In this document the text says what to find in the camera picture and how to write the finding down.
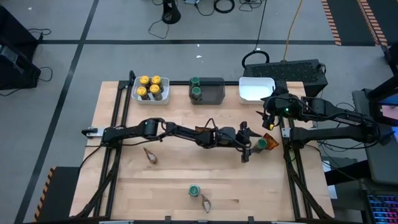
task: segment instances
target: floor mat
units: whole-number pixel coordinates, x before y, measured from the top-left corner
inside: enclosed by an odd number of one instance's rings
[[[337,45],[391,45],[398,41],[398,0],[322,0]]]

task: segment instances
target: white container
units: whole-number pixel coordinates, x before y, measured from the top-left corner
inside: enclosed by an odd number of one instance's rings
[[[163,85],[163,92],[162,92],[162,100],[155,100],[154,96],[149,93],[149,98],[150,100],[142,100],[141,97],[137,94],[137,89],[138,87],[142,86],[141,83],[139,82],[140,77],[137,77],[136,80],[134,81],[134,84],[132,86],[132,91],[131,91],[131,97],[135,99],[139,104],[142,105],[166,105],[169,103],[170,99],[170,80],[168,78],[163,78],[161,77],[160,79],[162,80],[162,85]]]
[[[272,78],[241,77],[239,79],[239,102],[245,105],[262,105],[261,98],[271,96],[275,90]]]

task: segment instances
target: orange object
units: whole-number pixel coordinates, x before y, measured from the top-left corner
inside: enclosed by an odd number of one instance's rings
[[[279,143],[272,137],[270,136],[268,133],[266,133],[264,135],[264,138],[267,141],[267,150],[272,150],[273,148],[277,147],[279,145]]]

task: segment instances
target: yellow jar lid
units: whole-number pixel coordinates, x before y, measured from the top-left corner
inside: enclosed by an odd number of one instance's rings
[[[160,88],[158,85],[151,85],[149,90],[151,93],[155,93],[155,94],[160,92]]]
[[[152,83],[153,84],[159,85],[161,80],[162,79],[158,75],[155,75],[154,77],[152,77]]]
[[[148,84],[149,83],[149,77],[148,76],[146,76],[146,75],[144,75],[143,77],[141,77],[140,79],[139,79],[139,82],[141,82],[141,84]]]
[[[138,87],[137,94],[139,96],[145,96],[147,94],[147,89],[143,86]]]

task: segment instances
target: computer monitor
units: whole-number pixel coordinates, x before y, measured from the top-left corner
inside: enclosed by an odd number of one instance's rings
[[[398,126],[398,76],[393,76],[367,93],[371,116],[375,121]]]

